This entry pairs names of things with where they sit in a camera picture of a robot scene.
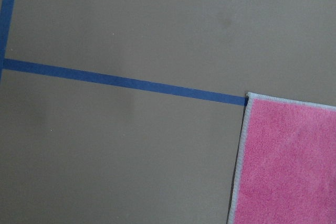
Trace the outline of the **pink and grey towel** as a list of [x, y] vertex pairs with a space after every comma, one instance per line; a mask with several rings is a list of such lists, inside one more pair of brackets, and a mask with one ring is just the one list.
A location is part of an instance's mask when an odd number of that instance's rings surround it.
[[247, 95], [228, 223], [335, 223], [335, 107]]

